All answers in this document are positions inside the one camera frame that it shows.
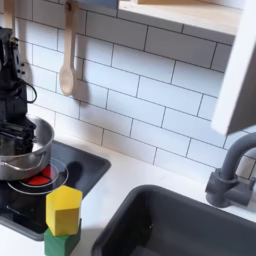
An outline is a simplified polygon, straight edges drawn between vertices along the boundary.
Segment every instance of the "silver pot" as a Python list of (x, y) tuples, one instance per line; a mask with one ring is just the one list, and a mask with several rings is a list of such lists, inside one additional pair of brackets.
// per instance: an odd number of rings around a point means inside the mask
[(0, 155), (0, 180), (22, 180), (41, 172), (50, 162), (51, 143), (54, 131), (50, 124), (41, 118), (28, 115), (36, 124), (36, 140), (29, 154), (16, 156)]

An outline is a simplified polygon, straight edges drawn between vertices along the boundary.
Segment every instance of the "grout line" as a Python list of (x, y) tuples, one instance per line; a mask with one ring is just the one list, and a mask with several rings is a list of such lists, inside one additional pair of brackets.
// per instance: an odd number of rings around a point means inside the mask
[(147, 44), (147, 39), (148, 39), (148, 27), (149, 27), (149, 26), (147, 26), (146, 36), (145, 36), (145, 43), (144, 43), (144, 48), (143, 48), (143, 51), (144, 51), (144, 52), (145, 52), (145, 50), (146, 50), (146, 44)]
[(83, 59), (82, 60), (82, 74), (81, 74), (81, 81), (83, 81), (83, 79), (84, 79), (84, 70), (85, 70), (85, 60)]
[[(76, 57), (76, 58), (81, 59), (82, 61), (86, 60), (86, 61), (88, 61), (88, 62), (93, 62), (93, 63), (97, 63), (97, 64), (102, 65), (102, 66), (110, 67), (110, 66), (108, 66), (108, 65), (106, 65), (106, 64), (102, 64), (102, 63), (95, 62), (95, 61), (92, 61), (92, 60), (83, 59), (83, 58), (81, 58), (81, 57)], [(44, 68), (44, 67), (37, 66), (37, 65), (35, 65), (35, 64), (33, 64), (33, 66), (38, 67), (38, 68), (41, 68), (41, 69), (45, 69), (45, 70), (47, 70), (47, 71), (54, 72), (54, 73), (57, 73), (57, 74), (59, 73), (59, 72), (56, 72), (56, 71), (53, 71), (53, 70), (50, 70), (50, 69), (47, 69), (47, 68)], [(130, 73), (130, 74), (133, 74), (133, 75), (136, 75), (136, 76), (145, 77), (145, 78), (151, 79), (151, 80), (153, 80), (153, 81), (157, 81), (157, 82), (161, 82), (161, 83), (168, 84), (168, 83), (163, 82), (163, 81), (161, 81), (161, 80), (157, 80), (157, 79), (154, 79), (154, 78), (151, 78), (151, 77), (139, 75), (139, 74), (136, 74), (136, 73), (127, 71), (127, 70), (119, 69), (119, 68), (116, 68), (116, 67), (111, 67), (111, 68), (116, 69), (116, 70), (120, 70), (120, 71), (123, 71), (123, 72), (126, 72), (126, 73)], [(82, 78), (82, 79), (79, 79), (79, 80), (84, 81), (84, 82), (87, 82), (87, 83), (89, 83), (89, 84), (94, 84), (94, 83), (92, 83), (92, 82), (88, 82), (88, 81), (86, 81), (86, 80), (83, 80), (83, 78)], [(209, 97), (212, 97), (212, 98), (217, 99), (216, 96), (213, 96), (213, 95), (210, 95), (210, 94), (205, 94), (205, 93), (202, 93), (202, 92), (199, 92), (199, 91), (191, 90), (191, 89), (188, 89), (188, 88), (186, 88), (186, 87), (182, 87), (182, 86), (175, 85), (175, 84), (172, 84), (172, 83), (171, 83), (171, 85), (172, 85), (172, 86), (175, 86), (175, 87), (177, 87), (177, 88), (181, 88), (181, 89), (183, 89), (183, 90), (187, 90), (187, 91), (191, 91), (191, 92), (195, 92), (195, 93), (199, 93), (199, 94), (204, 94), (204, 95), (206, 95), (206, 96), (209, 96)]]
[[(54, 2), (51, 2), (51, 1), (49, 3), (63, 6), (63, 4), (61, 4), (61, 3), (54, 3)], [(124, 20), (124, 21), (127, 21), (127, 22), (139, 24), (139, 25), (144, 25), (144, 26), (149, 26), (149, 27), (156, 28), (156, 29), (165, 30), (165, 31), (171, 32), (171, 33), (182, 34), (182, 35), (198, 38), (198, 39), (209, 41), (209, 42), (221, 43), (221, 44), (224, 44), (224, 45), (227, 45), (227, 46), (231, 46), (231, 47), (233, 46), (232, 44), (228, 44), (228, 43), (224, 43), (224, 42), (220, 42), (220, 41), (214, 41), (214, 40), (211, 40), (211, 39), (208, 39), (208, 38), (203, 38), (203, 37), (195, 36), (195, 35), (191, 35), (191, 34), (185, 34), (185, 33), (183, 33), (183, 29), (182, 29), (182, 32), (179, 32), (179, 31), (175, 31), (175, 30), (165, 29), (165, 28), (162, 28), (162, 27), (156, 27), (156, 26), (149, 25), (149, 24), (146, 24), (146, 23), (141, 23), (141, 22), (137, 22), (137, 21), (133, 21), (133, 20), (129, 20), (129, 19), (120, 18), (120, 17), (117, 17), (116, 15), (112, 16), (112, 15), (108, 15), (108, 14), (104, 14), (104, 13), (94, 12), (94, 11), (91, 11), (91, 10), (88, 10), (88, 9), (83, 9), (83, 8), (79, 8), (79, 9), (83, 10), (83, 11), (86, 11), (87, 13), (91, 12), (91, 13), (94, 13), (94, 14), (98, 14), (98, 15), (102, 15), (102, 16), (106, 16), (106, 17), (110, 17), (110, 18), (114, 18), (114, 19)], [(45, 24), (45, 23), (39, 23), (39, 22), (34, 21), (34, 20), (25, 19), (25, 18), (22, 18), (22, 17), (16, 17), (16, 18), (17, 19), (26, 20), (26, 21), (33, 21), (35, 23), (38, 23), (38, 24), (41, 24), (41, 25), (45, 25), (45, 26), (49, 26), (49, 27), (52, 27), (52, 28), (60, 28), (60, 27), (51, 26), (51, 25)]]
[(200, 100), (200, 103), (199, 103), (199, 108), (198, 108), (198, 111), (197, 111), (197, 117), (199, 117), (199, 112), (200, 112), (200, 108), (201, 108), (201, 105), (202, 105), (202, 102), (203, 102), (203, 98), (204, 98), (204, 95), (202, 94), (202, 98)]
[(54, 111), (54, 128), (56, 127), (56, 112)]
[(190, 148), (191, 140), (192, 140), (192, 139), (190, 139), (190, 140), (189, 140), (189, 143), (188, 143), (188, 150), (187, 150), (187, 153), (186, 153), (186, 158), (188, 157), (188, 151), (189, 151), (189, 148)]
[(101, 146), (103, 145), (104, 132), (105, 132), (105, 129), (103, 128), (103, 131), (102, 131), (102, 138), (101, 138)]
[(138, 98), (138, 93), (139, 93), (139, 88), (140, 88), (140, 78), (141, 78), (141, 76), (139, 76), (139, 79), (138, 79), (138, 87), (137, 87), (137, 92), (136, 92), (136, 98)]
[(59, 51), (59, 35), (60, 35), (60, 32), (59, 32), (59, 29), (57, 29), (57, 47), (56, 47), (57, 51)]
[(255, 161), (254, 164), (253, 164), (252, 171), (251, 171), (251, 173), (250, 173), (250, 175), (249, 175), (249, 179), (252, 178), (252, 174), (253, 174), (253, 171), (254, 171), (255, 166), (256, 166), (256, 161)]
[(172, 85), (172, 81), (173, 81), (173, 77), (174, 77), (174, 71), (176, 69), (176, 63), (177, 63), (177, 60), (174, 61), (174, 64), (173, 64), (173, 70), (172, 70), (172, 75), (171, 75), (171, 82), (170, 84)]
[[(83, 34), (79, 34), (79, 33), (77, 33), (77, 34), (78, 34), (78, 35), (82, 35), (82, 36), (86, 36), (86, 37), (89, 37), (89, 38), (92, 38), (92, 39), (97, 39), (97, 40), (100, 40), (100, 41), (103, 41), (103, 42), (107, 42), (107, 43), (111, 43), (111, 44), (116, 44), (116, 45), (119, 45), (119, 46), (123, 46), (123, 47), (129, 48), (129, 49), (135, 50), (135, 51), (143, 52), (143, 49), (132, 48), (132, 47), (127, 46), (127, 45), (117, 44), (117, 43), (115, 43), (115, 42), (108, 41), (108, 40), (104, 40), (104, 39), (97, 38), (97, 37), (93, 37), (93, 36), (83, 35)], [(53, 48), (48, 48), (48, 47), (45, 47), (45, 46), (42, 46), (42, 45), (38, 45), (38, 44), (35, 44), (35, 43), (31, 43), (31, 42), (27, 42), (27, 41), (23, 41), (23, 42), (30, 43), (30, 44), (33, 44), (33, 45), (35, 45), (35, 46), (42, 47), (42, 48), (45, 48), (45, 49), (48, 49), (48, 50), (52, 50), (52, 51), (57, 51), (57, 52), (63, 53), (62, 51), (59, 51), (58, 48), (57, 48), (57, 49), (53, 49)], [(197, 64), (194, 64), (194, 63), (191, 63), (191, 62), (187, 62), (187, 61), (184, 61), (184, 60), (179, 60), (179, 59), (170, 58), (170, 57), (167, 57), (167, 56), (164, 56), (164, 55), (160, 55), (160, 54), (156, 54), (156, 53), (152, 53), (152, 52), (148, 52), (148, 51), (145, 51), (145, 53), (152, 54), (152, 55), (159, 56), (159, 57), (166, 58), (166, 59), (173, 60), (173, 61), (175, 61), (175, 60), (176, 60), (176, 61), (180, 61), (180, 62), (189, 64), (189, 65), (193, 65), (193, 66), (196, 66), (196, 67), (199, 67), (199, 68), (204, 68), (204, 69), (207, 69), (207, 70), (211, 70), (211, 71), (213, 71), (213, 72), (218, 72), (218, 73), (224, 74), (224, 72), (211, 69), (211, 67), (200, 66), (200, 65), (197, 65)]]
[(31, 6), (32, 6), (32, 20), (34, 20), (34, 0), (32, 0), (31, 2), (32, 2), (32, 4), (31, 4)]
[(228, 139), (228, 135), (226, 136), (226, 138), (225, 138), (225, 140), (224, 140), (224, 144), (223, 144), (223, 146), (222, 146), (223, 149), (225, 149), (225, 145), (226, 145), (227, 139)]
[[(41, 106), (41, 105), (38, 105), (38, 104), (35, 104), (35, 105), (36, 105), (36, 106), (39, 106), (39, 107), (41, 107), (41, 108), (44, 108), (44, 109), (53, 111), (53, 112), (55, 112), (55, 113), (59, 113), (59, 114), (61, 114), (61, 115), (63, 115), (63, 116), (69, 117), (69, 118), (71, 118), (71, 119), (79, 120), (79, 121), (81, 121), (81, 122), (83, 122), (83, 123), (86, 123), (86, 124), (89, 124), (89, 125), (92, 125), (92, 126), (101, 128), (101, 129), (105, 129), (105, 130), (107, 130), (107, 131), (110, 131), (110, 132), (112, 132), (112, 133), (121, 135), (121, 136), (126, 137), (126, 138), (129, 138), (129, 139), (131, 139), (131, 140), (138, 141), (138, 142), (143, 143), (143, 144), (145, 144), (145, 145), (148, 145), (148, 146), (151, 146), (151, 147), (156, 147), (155, 145), (152, 145), (152, 144), (149, 144), (149, 143), (146, 143), (146, 142), (143, 142), (143, 141), (140, 141), (140, 140), (137, 140), (137, 139), (128, 137), (128, 136), (126, 136), (126, 135), (124, 135), (124, 134), (121, 134), (121, 133), (118, 133), (118, 132), (115, 132), (115, 131), (112, 131), (112, 130), (109, 130), (109, 129), (106, 129), (106, 128), (103, 128), (103, 127), (100, 127), (100, 126), (97, 126), (97, 125), (95, 125), (95, 124), (86, 122), (86, 121), (84, 121), (84, 120), (74, 118), (73, 116), (69, 116), (69, 115), (67, 115), (67, 114), (65, 114), (65, 113), (61, 113), (61, 112), (58, 112), (58, 111), (49, 109), (49, 108), (47, 108), (47, 107), (45, 107), (45, 106)], [(135, 119), (135, 118), (133, 118), (133, 120), (136, 120), (136, 121), (139, 121), (139, 122), (148, 124), (148, 125), (152, 125), (152, 124), (146, 123), (146, 122), (144, 122), (144, 121), (141, 121), (141, 120), (138, 120), (138, 119)], [(162, 128), (162, 129), (163, 129), (163, 130), (166, 130), (166, 131), (169, 131), (169, 132), (171, 132), (171, 133), (179, 134), (179, 135), (181, 135), (181, 136), (183, 136), (183, 137), (187, 137), (187, 138), (189, 138), (190, 140), (193, 139), (193, 140), (195, 140), (195, 141), (199, 141), (199, 142), (205, 143), (205, 144), (207, 144), (207, 145), (210, 145), (210, 146), (213, 146), (213, 147), (216, 147), (216, 148), (220, 148), (220, 147), (218, 147), (218, 146), (216, 146), (216, 145), (213, 145), (213, 144), (210, 144), (210, 143), (208, 143), (208, 142), (201, 141), (201, 140), (198, 140), (198, 139), (195, 139), (195, 138), (188, 137), (188, 136), (186, 136), (186, 135), (184, 135), (184, 134), (180, 134), (180, 133), (177, 133), (177, 132), (173, 132), (173, 131), (171, 131), (171, 130), (167, 130), (167, 129), (164, 129), (164, 128)], [(172, 151), (168, 151), (168, 150), (166, 150), (166, 149), (164, 149), (164, 148), (159, 148), (159, 149), (164, 150), (164, 151), (169, 152), (169, 153), (172, 153), (172, 154), (175, 154), (175, 155), (178, 155), (178, 156), (184, 157), (183, 155), (177, 154), (177, 153), (172, 152)]]
[(131, 135), (132, 135), (132, 126), (133, 126), (133, 119), (132, 119), (132, 122), (131, 122), (131, 130), (130, 130), (129, 138), (131, 138)]
[(154, 160), (153, 160), (153, 165), (155, 165), (157, 150), (158, 150), (158, 147), (156, 147), (156, 151), (155, 151), (155, 155), (154, 155)]
[(78, 108), (78, 120), (81, 120), (81, 101), (79, 101), (79, 108)]
[[(79, 81), (82, 81), (82, 82), (84, 82), (84, 83), (92, 84), (92, 85), (95, 85), (95, 86), (98, 86), (98, 87), (107, 89), (107, 90), (109, 90), (109, 91), (116, 92), (116, 93), (119, 93), (119, 94), (122, 94), (122, 95), (125, 95), (125, 96), (128, 96), (128, 97), (131, 97), (131, 98), (140, 100), (140, 101), (144, 101), (144, 102), (147, 102), (147, 103), (156, 105), (156, 106), (160, 106), (160, 107), (163, 107), (163, 108), (171, 109), (171, 110), (177, 111), (177, 112), (182, 113), (182, 114), (185, 114), (185, 115), (189, 115), (189, 116), (192, 116), (192, 117), (195, 117), (195, 118), (199, 118), (199, 119), (202, 119), (202, 120), (205, 120), (205, 121), (208, 121), (208, 122), (211, 121), (211, 120), (205, 119), (205, 118), (200, 117), (200, 116), (196, 116), (196, 115), (193, 115), (193, 114), (190, 114), (190, 113), (187, 113), (187, 112), (183, 112), (183, 111), (178, 110), (178, 109), (174, 109), (174, 108), (171, 108), (171, 107), (166, 107), (166, 106), (164, 106), (164, 105), (160, 105), (160, 104), (158, 104), (158, 103), (151, 102), (151, 101), (148, 101), (148, 100), (145, 100), (145, 99), (142, 99), (142, 98), (136, 98), (135, 96), (132, 96), (132, 95), (130, 95), (130, 94), (125, 94), (125, 93), (123, 93), (123, 92), (115, 91), (115, 90), (112, 90), (112, 89), (109, 89), (109, 88), (106, 88), (106, 87), (102, 87), (102, 86), (97, 85), (97, 84), (89, 83), (89, 82), (84, 81), (84, 80), (80, 80), (80, 79), (78, 79), (78, 80), (79, 80)], [(46, 91), (49, 91), (49, 92), (54, 92), (54, 91), (49, 90), (49, 89), (44, 88), (44, 87), (40, 87), (40, 86), (36, 86), (36, 87), (41, 88), (41, 89), (46, 90)], [(66, 97), (66, 96), (64, 96), (62, 93), (57, 92), (57, 94), (59, 94), (59, 95), (61, 95), (61, 96), (63, 96), (63, 97)], [(82, 101), (82, 102), (85, 102), (85, 103), (89, 103), (89, 102), (87, 102), (87, 101), (84, 101), (84, 100), (81, 100), (81, 99), (78, 99), (78, 98), (75, 98), (75, 97), (73, 97), (73, 99), (78, 100), (78, 101)], [(95, 104), (91, 104), (91, 103), (89, 103), (89, 104), (90, 104), (90, 105), (93, 105), (93, 106), (96, 106), (96, 107), (99, 107), (99, 108), (102, 108), (102, 107), (100, 107), (100, 106), (98, 106), (98, 105), (95, 105)]]
[(106, 107), (105, 107), (105, 109), (108, 109), (108, 95), (109, 95), (109, 89), (107, 91), (107, 100), (106, 100)]
[(163, 120), (162, 120), (161, 128), (163, 128), (165, 113), (166, 113), (166, 107), (165, 107), (165, 109), (164, 109), (164, 114), (163, 114)]
[(216, 50), (217, 50), (217, 46), (218, 46), (218, 43), (215, 43), (215, 48), (214, 48), (214, 51), (213, 51), (213, 55), (212, 55), (212, 61), (211, 61), (211, 65), (210, 65), (210, 68), (212, 69), (212, 64), (213, 64), (213, 61), (214, 61), (214, 57), (215, 57), (215, 53), (216, 53)]
[(86, 17), (85, 17), (85, 32), (84, 34), (86, 35), (87, 32), (87, 24), (88, 24), (88, 11), (86, 10)]
[(33, 47), (33, 44), (32, 44), (32, 65), (34, 64), (34, 47)]
[(55, 93), (58, 93), (58, 74), (55, 76)]
[(113, 67), (114, 48), (115, 48), (115, 44), (112, 45), (111, 62), (110, 62), (111, 67)]

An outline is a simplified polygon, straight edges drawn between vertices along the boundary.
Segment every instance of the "yellow toy block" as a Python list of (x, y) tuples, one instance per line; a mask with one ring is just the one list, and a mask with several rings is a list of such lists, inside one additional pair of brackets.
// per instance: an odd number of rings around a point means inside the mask
[(46, 196), (46, 224), (54, 236), (75, 235), (79, 229), (83, 193), (61, 186)]

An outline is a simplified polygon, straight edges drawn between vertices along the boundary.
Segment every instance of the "green toy block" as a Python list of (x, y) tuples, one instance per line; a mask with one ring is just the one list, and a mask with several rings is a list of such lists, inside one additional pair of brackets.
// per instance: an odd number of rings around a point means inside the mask
[(46, 256), (69, 256), (74, 250), (81, 238), (80, 219), (79, 230), (77, 234), (71, 236), (53, 236), (50, 229), (44, 233), (44, 252)]

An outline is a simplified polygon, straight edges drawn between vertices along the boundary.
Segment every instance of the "wooden spoon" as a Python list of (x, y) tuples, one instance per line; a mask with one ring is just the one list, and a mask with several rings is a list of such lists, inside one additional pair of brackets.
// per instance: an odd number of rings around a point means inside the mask
[(77, 3), (74, 0), (68, 0), (65, 4), (66, 29), (64, 45), (64, 64), (60, 70), (60, 87), (64, 95), (72, 94), (76, 86), (77, 78), (74, 69), (75, 55), (75, 29), (76, 29), (76, 10)]

